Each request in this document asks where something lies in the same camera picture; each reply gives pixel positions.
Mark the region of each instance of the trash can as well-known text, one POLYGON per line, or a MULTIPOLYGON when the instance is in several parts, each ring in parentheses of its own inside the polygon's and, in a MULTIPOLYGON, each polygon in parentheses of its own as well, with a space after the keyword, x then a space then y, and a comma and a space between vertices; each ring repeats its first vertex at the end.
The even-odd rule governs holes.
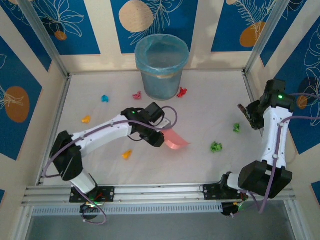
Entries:
POLYGON ((159 101, 173 98, 189 60, 187 44, 173 35, 153 34, 140 40, 134 53, 145 93, 159 101))

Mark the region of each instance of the white floor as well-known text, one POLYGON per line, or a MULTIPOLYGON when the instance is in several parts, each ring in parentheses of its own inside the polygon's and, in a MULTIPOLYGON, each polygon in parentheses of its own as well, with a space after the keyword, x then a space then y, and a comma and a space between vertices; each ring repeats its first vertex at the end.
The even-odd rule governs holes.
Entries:
MULTIPOLYGON (((187 88, 183 98, 157 101, 161 107, 172 106, 178 112, 174 130, 191 144, 180 150, 166 145, 160 148, 148 143, 134 142, 128 137, 102 146, 83 159, 84 168, 98 184, 173 184, 219 181, 226 172, 239 172, 258 159, 261 145, 259 131, 251 129, 237 105, 250 103, 244 79, 239 71, 185 70, 181 86, 187 88), (240 123, 241 133, 233 132, 240 123), (223 150, 210 152, 217 141, 223 150), (129 160, 122 154, 132 149, 129 160)), ((63 109, 58 133, 69 134, 90 129, 107 122, 129 107, 145 108, 153 100, 143 89, 137 71, 109 72, 93 75, 74 75, 63 109), (142 99, 132 94, 142 91, 142 99), (102 95, 110 102, 101 102, 102 95), (91 116, 89 124, 82 118, 91 116)), ((166 110, 174 121, 174 114, 166 110)), ((56 173, 54 165, 48 173, 56 173)), ((44 180, 44 185, 63 185, 59 177, 44 180)))

